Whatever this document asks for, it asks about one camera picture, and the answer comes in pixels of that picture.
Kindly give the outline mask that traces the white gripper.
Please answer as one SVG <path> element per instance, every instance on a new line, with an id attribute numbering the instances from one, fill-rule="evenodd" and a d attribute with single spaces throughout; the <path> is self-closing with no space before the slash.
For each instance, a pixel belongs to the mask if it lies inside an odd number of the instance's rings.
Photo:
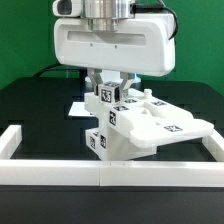
<path id="1" fill-rule="evenodd" d="M 121 72 L 120 97 L 125 98 L 133 73 L 164 76 L 175 67 L 176 14 L 162 3 L 55 0 L 53 14 L 58 61 L 88 68 L 95 95 L 102 70 Z"/>

